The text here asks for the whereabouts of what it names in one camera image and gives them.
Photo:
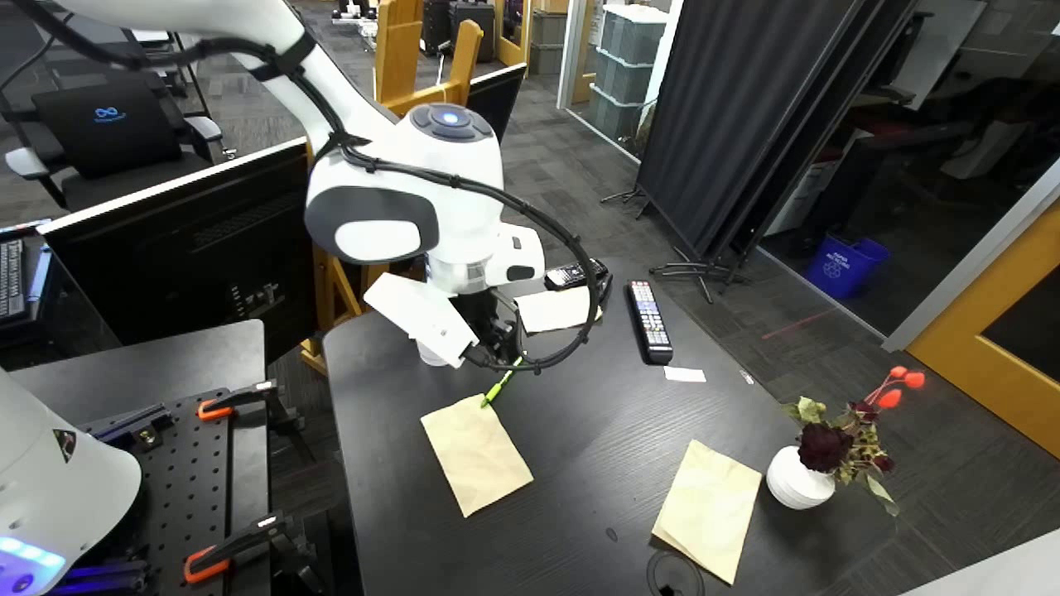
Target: black tabletop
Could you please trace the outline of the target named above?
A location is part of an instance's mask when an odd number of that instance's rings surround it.
[[[558,369],[517,375],[496,403],[534,483],[471,521],[419,418],[491,389],[496,372],[432,372],[377,315],[326,337],[366,596],[805,592],[836,582],[832,571],[891,528],[882,508],[843,496],[790,515],[761,483],[734,585],[659,548],[651,523],[689,442],[766,470],[794,425],[659,290],[673,369],[698,369],[705,383],[641,365],[623,292],[647,272],[608,268],[617,286],[591,346]]]
[[[266,328],[237,322],[179,337],[97,351],[9,375],[65,420],[98,420],[160,400],[266,379]],[[232,431],[232,528],[269,515],[269,431]],[[269,566],[246,566],[229,582],[232,596],[271,592]]]

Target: monitor screen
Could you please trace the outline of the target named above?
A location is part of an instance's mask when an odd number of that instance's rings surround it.
[[[314,330],[303,143],[53,218],[40,236],[123,340],[260,319],[269,363]]]
[[[485,115],[493,127],[496,141],[503,141],[522,76],[526,65],[513,65],[471,79],[467,111]]]

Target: black curtain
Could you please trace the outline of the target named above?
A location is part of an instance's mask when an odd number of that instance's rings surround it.
[[[896,29],[903,10],[882,10],[884,4],[891,0],[681,8],[636,195],[662,215],[689,258],[709,263],[761,193],[783,189],[805,167],[839,100],[869,76],[854,74],[872,70]]]

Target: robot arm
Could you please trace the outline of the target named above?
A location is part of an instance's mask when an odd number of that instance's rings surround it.
[[[581,243],[552,218],[503,193],[503,164],[493,131],[460,105],[418,105],[402,123],[382,115],[340,76],[327,52],[308,36],[285,0],[61,0],[70,14],[136,29],[197,32],[232,52],[308,132],[314,153],[303,225],[314,244],[345,263],[398,263],[427,257],[432,311],[444,322],[407,328],[425,319],[414,303],[375,305],[398,328],[419,340],[425,363],[460,365],[477,334],[460,328],[447,297],[479,295],[521,278],[541,278],[542,249],[534,229],[500,221],[503,205],[529,215],[568,244],[591,272]],[[15,0],[35,24],[70,46],[97,56],[102,50],[75,40],[35,0]],[[546,369],[586,340],[586,325],[568,349],[534,363]]]

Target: white vase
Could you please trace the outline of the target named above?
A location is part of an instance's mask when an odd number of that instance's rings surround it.
[[[783,446],[766,470],[767,494],[789,509],[811,509],[832,500],[836,478],[808,470],[799,446]]]

